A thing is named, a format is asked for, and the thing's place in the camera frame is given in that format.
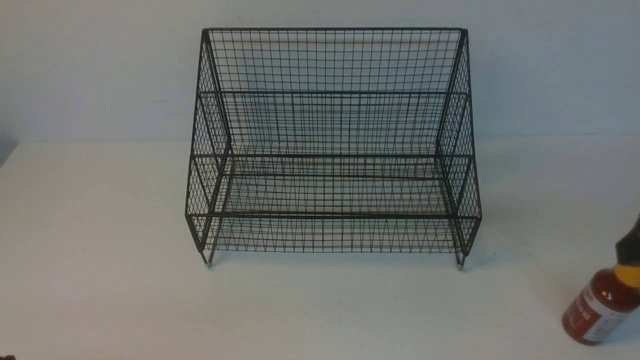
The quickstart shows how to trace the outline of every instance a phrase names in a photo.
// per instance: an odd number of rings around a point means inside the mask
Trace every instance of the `white wall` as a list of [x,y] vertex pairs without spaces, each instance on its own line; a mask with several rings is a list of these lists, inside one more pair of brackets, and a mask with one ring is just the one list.
[[640,133],[637,0],[0,6],[0,141],[187,139],[210,26],[466,27],[477,134]]

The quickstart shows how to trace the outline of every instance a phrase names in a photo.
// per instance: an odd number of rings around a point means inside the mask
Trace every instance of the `sauce bottle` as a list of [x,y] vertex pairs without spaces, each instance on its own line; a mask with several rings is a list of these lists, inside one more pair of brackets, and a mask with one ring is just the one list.
[[598,271],[562,316],[566,333],[585,345],[601,344],[640,306],[640,218],[616,243],[618,264]]

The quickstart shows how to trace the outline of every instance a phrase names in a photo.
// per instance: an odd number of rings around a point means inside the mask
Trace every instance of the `wire mesh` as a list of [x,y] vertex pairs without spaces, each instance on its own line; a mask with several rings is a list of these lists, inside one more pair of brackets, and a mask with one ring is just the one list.
[[205,262],[398,251],[462,265],[481,220],[468,63],[464,29],[203,30],[186,216]]

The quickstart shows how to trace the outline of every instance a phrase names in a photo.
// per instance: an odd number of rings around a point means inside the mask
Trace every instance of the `white tabletop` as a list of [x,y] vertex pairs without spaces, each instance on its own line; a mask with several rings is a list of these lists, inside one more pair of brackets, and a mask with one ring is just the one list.
[[640,210],[640,136],[478,139],[452,254],[220,252],[184,220],[189,144],[22,143],[0,168],[0,353],[18,359],[632,359],[560,317]]

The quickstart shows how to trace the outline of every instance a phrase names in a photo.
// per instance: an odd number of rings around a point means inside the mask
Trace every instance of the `yellow bottle cap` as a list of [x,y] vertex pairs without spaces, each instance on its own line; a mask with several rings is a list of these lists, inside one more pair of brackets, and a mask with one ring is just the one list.
[[640,288],[640,268],[634,266],[616,265],[613,268],[616,277],[632,288]]

